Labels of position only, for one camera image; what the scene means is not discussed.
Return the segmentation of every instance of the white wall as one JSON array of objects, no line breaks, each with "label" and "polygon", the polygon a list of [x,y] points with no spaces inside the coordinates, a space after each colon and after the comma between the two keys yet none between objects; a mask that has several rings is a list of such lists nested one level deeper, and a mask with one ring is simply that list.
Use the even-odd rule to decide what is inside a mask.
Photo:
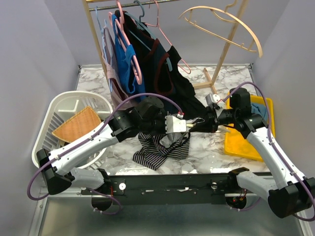
[{"label": "white wall", "polygon": [[255,82],[274,102],[277,140],[308,177],[315,177],[314,9],[315,1],[291,0],[253,66]]},{"label": "white wall", "polygon": [[74,89],[78,67],[43,0],[3,1],[0,29],[0,229],[25,236],[36,206],[26,195],[31,150],[51,99]]},{"label": "white wall", "polygon": [[[91,30],[82,6],[82,0],[45,0],[52,16],[63,34],[74,58],[78,64],[100,64]],[[121,0],[122,4],[132,3],[133,0]],[[217,63],[224,41],[202,32],[191,26],[183,18],[178,20],[181,13],[193,6],[205,5],[224,9],[227,4],[231,4],[232,0],[180,0],[175,2],[161,3],[160,6],[160,25],[170,41],[177,48],[180,55],[188,63]],[[246,12],[243,16],[244,22],[252,28],[258,36],[261,45],[263,45],[278,19],[283,13],[289,0],[250,0]],[[95,6],[115,5],[115,1],[99,2],[90,4]],[[145,22],[155,24],[157,10],[155,5],[146,9],[146,16],[143,18]],[[239,4],[236,5],[231,12],[236,15]],[[135,16],[141,13],[140,7],[125,8]],[[94,26],[98,28],[95,12],[92,12]],[[225,37],[231,28],[231,24],[225,23],[217,19],[209,10],[200,9],[194,12],[194,19],[197,23],[219,35]],[[108,19],[108,11],[100,11],[99,18],[103,24],[104,19]],[[166,40],[163,39],[161,33],[151,28],[164,45],[165,49],[169,49]],[[245,45],[249,45],[252,38],[244,28],[239,27],[235,35],[235,41]],[[250,63],[254,62],[257,54],[246,52],[236,46],[231,46],[226,57],[225,63]]]}]

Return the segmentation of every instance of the blue cloth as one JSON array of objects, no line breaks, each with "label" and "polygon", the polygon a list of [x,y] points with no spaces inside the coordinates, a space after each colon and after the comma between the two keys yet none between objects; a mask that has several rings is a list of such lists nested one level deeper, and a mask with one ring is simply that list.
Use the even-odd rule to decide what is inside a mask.
[{"label": "blue cloth", "polygon": [[[133,46],[129,45],[126,47],[126,53],[124,52],[123,47],[120,44],[120,41],[116,34],[116,22],[115,20],[117,17],[113,14],[112,15],[112,21],[113,21],[113,30],[115,35],[115,50],[116,50],[116,58],[117,58],[117,66],[118,66],[118,75],[119,80],[122,86],[122,89],[130,94],[135,95],[139,93],[145,92],[145,86],[144,86],[144,80],[142,79],[142,84],[138,84],[136,77],[134,76],[132,66],[131,66],[131,60],[132,57],[136,55]],[[122,33],[118,30],[118,34],[127,45],[126,41],[123,38]],[[136,98],[136,101],[141,101],[145,98],[145,96],[141,96],[138,99]]]},{"label": "blue cloth", "polygon": [[267,108],[264,104],[259,103],[251,103],[252,105],[252,113],[261,115],[265,121],[268,122],[268,114],[267,114]]}]

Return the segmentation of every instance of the yellow bin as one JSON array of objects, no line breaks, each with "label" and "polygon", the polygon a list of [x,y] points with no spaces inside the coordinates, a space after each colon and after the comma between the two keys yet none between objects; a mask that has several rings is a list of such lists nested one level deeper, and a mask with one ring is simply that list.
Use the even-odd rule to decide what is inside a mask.
[{"label": "yellow bin", "polygon": [[[271,131],[274,136],[275,135],[275,120],[274,120],[274,107],[272,104],[272,100],[270,98],[266,98],[267,103],[271,112]],[[264,100],[262,97],[251,95],[252,103],[264,104]],[[226,102],[227,108],[230,107],[229,99]],[[240,132],[235,129],[227,128],[231,131],[231,133],[226,132],[225,141],[224,141],[224,153],[233,156],[240,156],[247,159],[252,159],[256,161],[263,161],[261,156],[258,154],[256,149],[243,138]]]}]

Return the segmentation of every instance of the marble surface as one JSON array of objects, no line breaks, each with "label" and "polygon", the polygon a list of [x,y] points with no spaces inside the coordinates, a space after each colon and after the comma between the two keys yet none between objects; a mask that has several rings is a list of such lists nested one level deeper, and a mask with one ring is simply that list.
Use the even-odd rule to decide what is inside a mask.
[{"label": "marble surface", "polygon": [[[191,74],[187,75],[182,71],[181,73],[191,83],[205,82],[206,78],[203,68],[204,66],[194,66],[191,68]],[[215,66],[206,68],[210,76],[212,76]],[[230,89],[245,81],[252,81],[247,66],[223,66],[215,87],[221,98],[224,98]],[[244,86],[244,88],[255,94],[252,86],[248,85]],[[100,67],[82,68],[77,90],[96,92],[104,96],[108,101],[111,101],[104,72]],[[210,88],[196,89],[196,97],[206,105],[205,96],[210,92]],[[224,136],[223,132],[215,134],[192,133],[188,158],[185,160],[168,158],[157,171],[132,161],[133,154],[141,148],[141,145],[137,138],[128,139],[112,146],[107,151],[106,161],[102,168],[111,175],[227,173],[239,167],[247,167],[253,172],[269,171],[262,162],[225,155]]]}]

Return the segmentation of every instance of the pink garment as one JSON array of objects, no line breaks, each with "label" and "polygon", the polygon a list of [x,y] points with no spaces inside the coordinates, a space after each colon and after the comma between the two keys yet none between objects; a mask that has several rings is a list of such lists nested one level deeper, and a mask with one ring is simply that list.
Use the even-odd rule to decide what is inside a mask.
[{"label": "pink garment", "polygon": [[[109,48],[108,48],[108,44],[107,44],[107,40],[106,40],[106,36],[109,38],[110,40],[110,49],[112,54],[110,55],[109,52]],[[122,101],[124,101],[126,98],[128,98],[128,95],[124,92],[124,90],[121,87],[120,81],[119,81],[119,77],[118,77],[118,73],[116,71],[118,71],[117,68],[117,61],[116,61],[116,52],[115,52],[115,44],[114,41],[109,33],[108,28],[105,26],[103,28],[103,40],[104,40],[104,45],[105,45],[105,53],[106,53],[106,58],[108,60],[108,62],[106,62],[105,58],[104,58],[104,54],[103,55],[103,61],[106,65],[106,69],[107,69],[107,84],[104,82],[103,86],[110,86],[110,82],[112,83],[112,91],[111,91],[111,99],[113,101],[113,105],[114,107],[117,107],[120,103],[122,103]],[[125,103],[120,110],[125,110],[128,109],[130,107],[134,107],[137,105],[137,102],[135,101],[129,101],[127,103]]]}]

